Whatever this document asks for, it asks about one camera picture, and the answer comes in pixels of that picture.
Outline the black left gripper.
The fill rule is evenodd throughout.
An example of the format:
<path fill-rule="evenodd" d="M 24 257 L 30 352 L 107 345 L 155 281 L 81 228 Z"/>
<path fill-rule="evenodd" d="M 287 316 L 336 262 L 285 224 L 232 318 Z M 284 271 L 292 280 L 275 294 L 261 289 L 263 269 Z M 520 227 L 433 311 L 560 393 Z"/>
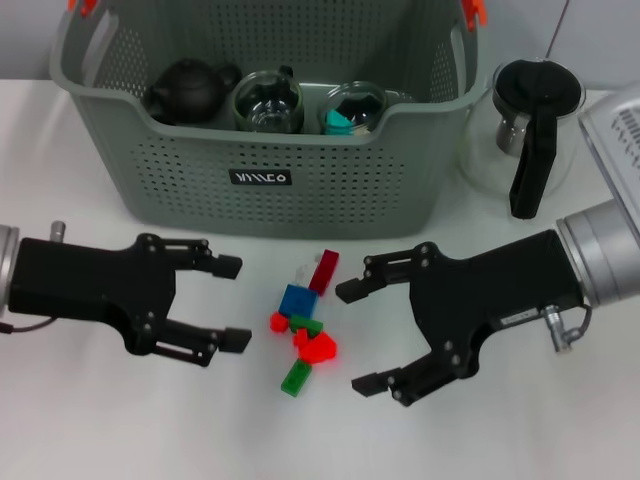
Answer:
<path fill-rule="evenodd" d="M 207 367 L 216 352 L 242 354 L 252 331 L 207 329 L 168 320 L 176 270 L 236 279 L 243 261 L 215 256 L 209 242 L 141 235 L 122 250 L 104 250 L 25 238 L 9 287 L 13 313 L 104 323 L 134 355 L 155 354 Z"/>

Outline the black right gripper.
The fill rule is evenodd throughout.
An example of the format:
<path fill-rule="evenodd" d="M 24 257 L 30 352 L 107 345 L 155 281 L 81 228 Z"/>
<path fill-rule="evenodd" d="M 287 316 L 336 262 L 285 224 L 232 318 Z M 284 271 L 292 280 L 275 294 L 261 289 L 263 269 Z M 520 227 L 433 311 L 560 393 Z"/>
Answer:
<path fill-rule="evenodd" d="M 335 287 L 346 304 L 389 285 L 409 283 L 418 328 L 431 353 L 402 368 L 351 380 L 364 397 L 389 391 L 405 407 L 479 370 L 484 341 L 496 332 L 541 316 L 548 306 L 583 304 L 574 269 L 554 230 L 466 259 L 444 255 L 433 242 L 410 250 L 368 255 L 361 278 Z"/>

